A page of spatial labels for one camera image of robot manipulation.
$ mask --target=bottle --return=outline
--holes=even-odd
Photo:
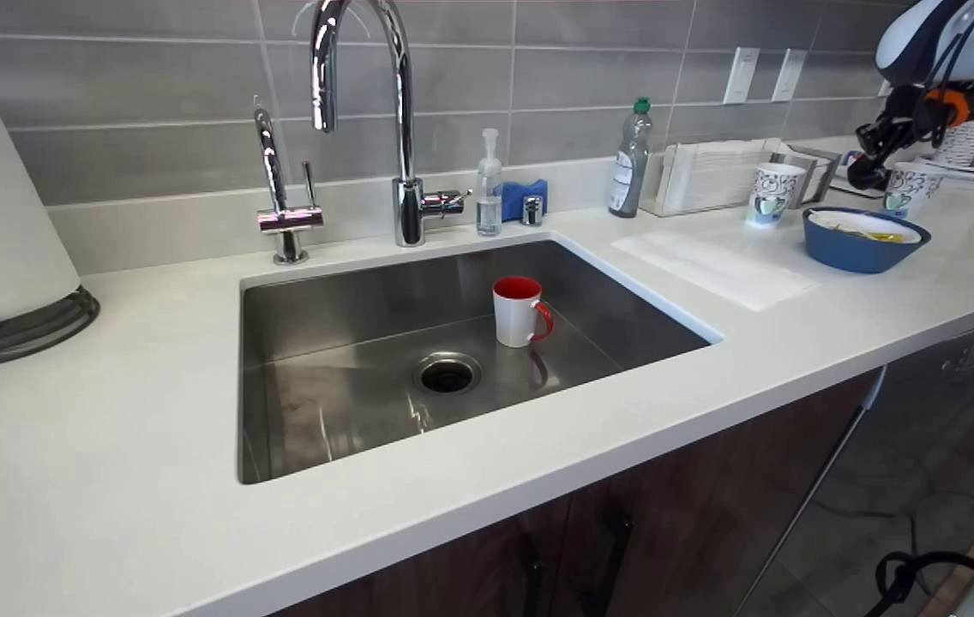
[[[497,147],[497,127],[486,127],[480,175],[478,175],[478,233],[480,236],[497,236],[502,228],[502,161],[495,147]]]
[[[610,171],[610,201],[615,214],[632,219],[648,171],[648,132],[651,132],[651,98],[634,98],[632,115],[625,119],[622,151]]]

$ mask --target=red cup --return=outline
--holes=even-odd
[[[526,273],[495,279],[495,338],[502,345],[538,345],[557,330],[543,285]]]

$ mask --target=dishwasher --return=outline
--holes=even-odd
[[[970,549],[974,334],[964,334],[882,372],[876,405],[848,427],[737,613],[858,617],[877,603],[876,566],[888,553]],[[950,575],[950,566],[922,567],[888,617],[950,613],[941,608]]]

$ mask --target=chrome faucet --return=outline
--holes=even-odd
[[[257,131],[262,171],[271,191],[271,210],[257,211],[257,228],[281,236],[279,252],[274,252],[279,265],[306,260],[310,252],[299,249],[294,233],[323,226],[312,163],[306,161],[310,206],[287,206],[274,124],[271,124],[271,114],[262,105],[252,105],[252,131]]]
[[[312,115],[314,131],[336,131],[336,45],[350,0],[319,0],[312,21]],[[393,93],[393,161],[391,177],[393,201],[393,242],[423,242],[423,214],[462,211],[465,191],[423,191],[413,163],[413,47],[403,21],[393,0],[371,0],[379,15],[389,53],[391,53],[391,93]]]

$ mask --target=countertop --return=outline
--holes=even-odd
[[[914,219],[934,242],[877,278],[810,260],[795,219],[766,233],[737,210],[571,210],[497,238],[333,242],[287,271],[243,252],[86,278],[98,321],[0,366],[0,613],[267,613],[970,331],[974,185],[945,185]],[[236,481],[243,285],[538,236],[715,341],[271,482]],[[734,300],[622,249],[671,236],[760,268],[752,278],[786,295]]]

